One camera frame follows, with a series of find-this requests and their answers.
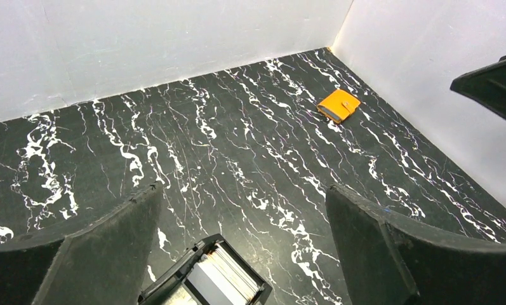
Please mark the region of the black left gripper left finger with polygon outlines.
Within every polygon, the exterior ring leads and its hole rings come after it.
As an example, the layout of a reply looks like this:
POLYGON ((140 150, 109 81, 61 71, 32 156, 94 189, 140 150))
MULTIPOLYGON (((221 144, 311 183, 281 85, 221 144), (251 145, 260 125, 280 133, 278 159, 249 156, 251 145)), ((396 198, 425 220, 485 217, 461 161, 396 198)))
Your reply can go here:
POLYGON ((0 304, 136 304, 161 211, 153 182, 0 243, 0 304))

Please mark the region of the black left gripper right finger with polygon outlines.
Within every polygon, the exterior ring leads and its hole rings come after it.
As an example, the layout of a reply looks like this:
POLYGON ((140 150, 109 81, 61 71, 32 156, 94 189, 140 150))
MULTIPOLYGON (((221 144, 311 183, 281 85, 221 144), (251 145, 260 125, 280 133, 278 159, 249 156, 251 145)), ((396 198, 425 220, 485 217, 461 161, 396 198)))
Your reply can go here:
POLYGON ((325 204, 353 304, 506 304, 506 242, 430 226, 338 184, 325 204))

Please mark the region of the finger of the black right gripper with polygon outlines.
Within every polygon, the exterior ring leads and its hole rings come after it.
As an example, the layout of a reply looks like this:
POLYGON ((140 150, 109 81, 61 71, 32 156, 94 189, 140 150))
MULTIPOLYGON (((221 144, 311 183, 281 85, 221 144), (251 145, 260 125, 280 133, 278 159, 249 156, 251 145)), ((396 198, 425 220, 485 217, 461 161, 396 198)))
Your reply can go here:
POLYGON ((458 76, 450 90, 506 120, 506 55, 494 64, 458 76))

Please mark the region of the orange leather card holder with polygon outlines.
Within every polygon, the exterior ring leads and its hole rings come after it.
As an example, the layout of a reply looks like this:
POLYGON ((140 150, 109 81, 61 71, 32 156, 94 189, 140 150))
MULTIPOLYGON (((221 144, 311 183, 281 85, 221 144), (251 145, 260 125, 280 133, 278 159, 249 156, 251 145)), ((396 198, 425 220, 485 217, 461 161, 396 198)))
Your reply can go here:
POLYGON ((335 124, 340 124, 354 114, 360 104, 361 102, 350 93, 336 89, 318 103, 316 108, 335 124))

